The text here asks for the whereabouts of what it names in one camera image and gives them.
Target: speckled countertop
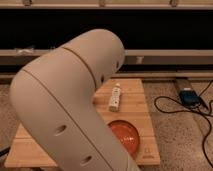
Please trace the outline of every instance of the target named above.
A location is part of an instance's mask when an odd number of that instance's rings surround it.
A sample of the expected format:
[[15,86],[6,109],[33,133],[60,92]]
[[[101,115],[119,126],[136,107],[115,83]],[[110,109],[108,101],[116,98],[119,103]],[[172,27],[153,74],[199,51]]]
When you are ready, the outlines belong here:
[[[199,93],[208,82],[193,82],[194,89]],[[154,99],[160,95],[177,98],[173,82],[144,82],[144,89],[149,106],[156,140],[161,156],[160,166],[143,166],[143,171],[211,171],[203,156],[201,142],[207,131],[206,122],[200,116],[190,113],[174,115],[162,114],[154,107]],[[9,103],[9,85],[0,85],[0,149],[9,146],[18,126],[18,118]],[[213,85],[203,95],[208,101],[213,99]],[[181,108],[171,102],[162,101],[164,110]],[[213,161],[213,135],[206,144],[208,154]],[[0,170],[30,171],[30,169],[5,169],[4,158],[0,160]]]

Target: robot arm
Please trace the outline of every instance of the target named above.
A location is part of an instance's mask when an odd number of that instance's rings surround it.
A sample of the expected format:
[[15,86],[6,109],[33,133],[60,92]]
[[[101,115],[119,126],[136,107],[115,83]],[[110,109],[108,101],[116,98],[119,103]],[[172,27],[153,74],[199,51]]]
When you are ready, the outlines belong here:
[[26,65],[11,84],[24,127],[64,171],[139,171],[92,104],[123,64],[112,32],[96,29]]

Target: black wall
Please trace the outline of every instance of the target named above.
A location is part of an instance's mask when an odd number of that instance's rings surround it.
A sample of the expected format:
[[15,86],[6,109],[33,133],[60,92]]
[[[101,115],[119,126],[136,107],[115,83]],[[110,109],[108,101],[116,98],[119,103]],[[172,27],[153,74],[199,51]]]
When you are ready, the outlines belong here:
[[126,49],[213,49],[213,11],[38,9],[0,10],[0,49],[57,47],[94,28]]

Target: cable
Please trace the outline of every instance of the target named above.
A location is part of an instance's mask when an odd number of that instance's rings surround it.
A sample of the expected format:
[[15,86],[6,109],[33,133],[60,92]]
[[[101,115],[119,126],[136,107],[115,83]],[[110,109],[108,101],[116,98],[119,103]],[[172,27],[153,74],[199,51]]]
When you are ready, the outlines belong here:
[[[211,84],[213,83],[213,80],[211,80],[209,82],[209,84],[201,91],[201,93],[199,94],[199,97],[201,98],[201,96],[208,90],[208,88],[211,86]],[[181,110],[174,110],[174,111],[165,111],[165,110],[162,110],[159,106],[158,106],[158,101],[161,100],[161,99],[167,99],[167,100],[171,100],[175,103],[177,103],[178,105],[180,105],[181,107],[185,108],[185,109],[181,109]],[[208,131],[206,133],[206,135],[204,135],[203,137],[203,140],[202,140],[202,151],[203,151],[203,154],[207,160],[207,162],[209,163],[209,165],[213,168],[213,162],[209,159],[208,157],[208,154],[207,154],[207,151],[206,151],[206,148],[205,148],[205,144],[206,144],[206,141],[209,137],[209,135],[211,134],[212,132],[212,124],[210,122],[210,120],[208,119],[208,117],[213,117],[212,114],[212,104],[213,104],[213,100],[210,100],[209,103],[208,103],[208,107],[209,107],[209,110],[207,113],[205,112],[202,112],[200,110],[200,106],[202,104],[198,104],[197,106],[193,106],[193,107],[189,107],[189,106],[184,106],[182,105],[181,102],[179,102],[178,100],[175,100],[171,97],[168,97],[168,96],[158,96],[157,98],[154,99],[154,106],[156,107],[156,109],[162,113],[166,113],[166,114],[175,114],[175,113],[182,113],[182,112],[189,112],[189,113],[193,113],[193,114],[197,114],[197,115],[200,115],[201,117],[203,117],[206,122],[208,123]]]

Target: wooden cutting board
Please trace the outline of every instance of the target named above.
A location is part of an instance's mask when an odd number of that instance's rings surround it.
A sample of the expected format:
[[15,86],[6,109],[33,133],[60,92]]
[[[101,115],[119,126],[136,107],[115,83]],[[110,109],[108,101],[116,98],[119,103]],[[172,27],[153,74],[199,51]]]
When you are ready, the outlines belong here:
[[[108,101],[116,83],[120,83],[122,89],[119,112],[110,112]],[[134,159],[138,165],[160,164],[152,121],[140,79],[111,79],[107,81],[94,95],[93,103],[106,124],[117,119],[126,120],[137,128],[140,135],[140,147]],[[20,124],[5,167],[57,167],[57,164]]]

